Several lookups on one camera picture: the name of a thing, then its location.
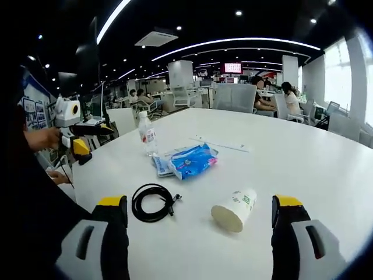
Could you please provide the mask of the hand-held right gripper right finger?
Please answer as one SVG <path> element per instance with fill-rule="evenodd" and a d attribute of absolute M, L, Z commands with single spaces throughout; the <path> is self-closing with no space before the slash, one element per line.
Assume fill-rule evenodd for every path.
<path fill-rule="evenodd" d="M 337 237 L 303 204 L 272 197 L 272 279 L 336 279 L 347 267 Z"/>

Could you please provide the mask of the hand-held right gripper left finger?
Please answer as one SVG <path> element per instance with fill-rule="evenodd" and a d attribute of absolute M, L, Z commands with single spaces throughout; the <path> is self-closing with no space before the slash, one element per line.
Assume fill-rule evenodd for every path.
<path fill-rule="evenodd" d="M 127 196 L 99 201 L 62 241 L 59 279 L 129 279 Z"/>

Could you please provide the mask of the person's left hand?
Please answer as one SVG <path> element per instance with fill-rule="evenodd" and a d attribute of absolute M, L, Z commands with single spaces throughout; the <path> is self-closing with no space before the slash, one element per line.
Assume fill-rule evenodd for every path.
<path fill-rule="evenodd" d="M 57 150 L 59 148 L 61 132 L 59 128 L 51 127 L 36 131 L 25 131 L 24 136 L 29 147 L 34 152 L 45 149 Z"/>

